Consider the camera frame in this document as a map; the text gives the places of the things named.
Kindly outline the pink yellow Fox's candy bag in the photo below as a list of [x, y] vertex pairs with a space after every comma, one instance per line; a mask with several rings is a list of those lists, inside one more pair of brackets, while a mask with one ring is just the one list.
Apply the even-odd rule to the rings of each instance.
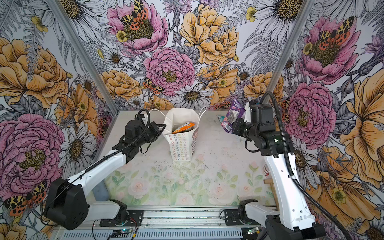
[[179, 134], [179, 133], [185, 133], [191, 131], [195, 127], [195, 123], [192, 122], [186, 122], [181, 126], [176, 127], [172, 134]]

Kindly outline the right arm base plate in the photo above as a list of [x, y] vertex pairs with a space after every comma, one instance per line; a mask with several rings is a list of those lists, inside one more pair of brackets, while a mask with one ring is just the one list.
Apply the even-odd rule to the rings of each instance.
[[226, 226], [245, 226], [240, 219], [238, 209], [224, 209], [224, 220]]

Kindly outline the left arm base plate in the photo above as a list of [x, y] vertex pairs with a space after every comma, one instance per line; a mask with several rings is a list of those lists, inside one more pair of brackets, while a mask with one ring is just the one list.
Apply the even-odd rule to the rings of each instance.
[[125, 212], [118, 213], [112, 220], [101, 220], [100, 227], [140, 227], [143, 218], [143, 210], [126, 210]]

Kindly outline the white printed paper bag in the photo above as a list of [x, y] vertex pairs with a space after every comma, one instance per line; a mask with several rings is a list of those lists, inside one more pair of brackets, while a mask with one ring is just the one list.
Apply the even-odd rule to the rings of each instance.
[[[192, 161], [197, 145], [199, 123], [206, 111], [206, 107], [203, 107], [199, 112], [193, 109], [173, 108], [165, 114], [164, 124], [166, 124], [166, 128], [163, 131], [163, 136], [169, 143], [173, 162]], [[172, 134], [176, 127], [186, 122], [192, 122], [196, 125], [189, 132]]]

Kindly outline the purple snack packet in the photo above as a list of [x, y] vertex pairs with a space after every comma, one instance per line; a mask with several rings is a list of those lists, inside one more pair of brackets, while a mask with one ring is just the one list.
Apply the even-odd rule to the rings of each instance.
[[238, 118], [243, 118], [246, 110], [238, 100], [234, 100], [226, 116], [221, 120], [221, 126], [227, 133], [233, 132], [233, 126]]

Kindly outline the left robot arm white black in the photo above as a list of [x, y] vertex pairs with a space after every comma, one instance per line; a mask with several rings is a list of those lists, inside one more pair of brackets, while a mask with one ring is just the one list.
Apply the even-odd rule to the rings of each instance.
[[59, 178], [51, 184], [43, 216], [67, 230], [74, 230], [83, 222], [98, 220], [123, 226], [129, 218], [126, 204], [117, 200], [88, 203], [87, 196], [111, 173], [142, 152], [143, 145], [155, 142], [165, 128], [166, 124], [151, 121], [148, 110], [139, 110], [106, 156], [78, 174], [67, 179]]

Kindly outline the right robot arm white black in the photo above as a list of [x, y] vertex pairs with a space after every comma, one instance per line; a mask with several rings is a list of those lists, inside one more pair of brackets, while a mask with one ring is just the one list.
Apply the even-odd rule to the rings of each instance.
[[267, 230], [272, 240], [310, 240], [326, 235], [325, 227], [316, 222], [305, 196], [300, 191], [294, 146], [289, 134], [277, 131], [270, 105], [246, 104], [244, 118], [234, 122], [233, 133], [253, 142], [265, 158], [275, 186], [279, 209], [273, 211], [256, 200], [239, 205], [240, 221], [257, 223]]

